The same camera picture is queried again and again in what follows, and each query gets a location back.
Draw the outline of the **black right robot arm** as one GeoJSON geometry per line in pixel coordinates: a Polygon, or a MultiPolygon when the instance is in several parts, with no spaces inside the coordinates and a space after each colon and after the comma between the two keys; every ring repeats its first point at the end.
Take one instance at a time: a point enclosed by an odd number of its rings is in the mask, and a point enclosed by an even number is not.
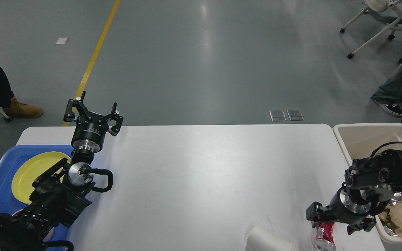
{"type": "Polygon", "coordinates": [[[313,202],[306,209],[312,227],[321,223],[347,224],[347,232],[369,232],[396,192],[402,192],[402,150],[378,147],[370,157],[354,159],[345,181],[327,206],[313,202]]]}

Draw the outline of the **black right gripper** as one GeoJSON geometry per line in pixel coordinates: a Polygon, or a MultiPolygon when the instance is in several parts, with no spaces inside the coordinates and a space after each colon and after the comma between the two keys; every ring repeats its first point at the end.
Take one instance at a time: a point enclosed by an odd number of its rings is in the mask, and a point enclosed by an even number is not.
{"type": "Polygon", "coordinates": [[[347,194],[345,188],[340,188],[333,196],[328,206],[319,202],[313,202],[306,209],[306,219],[312,228],[325,222],[340,222],[348,224],[347,234],[352,235],[356,231],[370,232],[376,225],[375,216],[369,214],[371,203],[368,201],[359,204],[354,202],[347,194]]]}

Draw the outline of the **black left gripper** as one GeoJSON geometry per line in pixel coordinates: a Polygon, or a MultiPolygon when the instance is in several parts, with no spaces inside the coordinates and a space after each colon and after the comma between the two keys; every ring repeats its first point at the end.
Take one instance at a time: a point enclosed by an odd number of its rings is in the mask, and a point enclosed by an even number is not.
{"type": "Polygon", "coordinates": [[[76,128],[71,140],[74,149],[89,150],[93,153],[103,149],[106,133],[117,136],[121,130],[124,117],[117,110],[118,104],[114,102],[111,113],[98,119],[96,113],[90,112],[83,101],[86,92],[75,99],[69,99],[65,113],[64,122],[75,122],[76,128]]]}

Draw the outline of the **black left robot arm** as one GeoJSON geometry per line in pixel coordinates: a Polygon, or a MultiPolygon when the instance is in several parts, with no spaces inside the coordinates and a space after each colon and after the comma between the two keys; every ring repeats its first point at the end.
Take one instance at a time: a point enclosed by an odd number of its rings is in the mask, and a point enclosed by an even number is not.
{"type": "Polygon", "coordinates": [[[96,153],[103,148],[106,133],[118,135],[123,116],[117,103],[108,115],[91,112],[84,105],[85,92],[70,99],[63,120],[75,122],[71,140],[72,157],[60,159],[33,182],[31,201],[15,214],[0,213],[0,251],[46,251],[62,247],[73,251],[71,241],[46,241],[59,224],[69,228],[83,210],[91,205],[89,192],[105,193],[113,187],[113,173],[91,167],[96,153]]]}

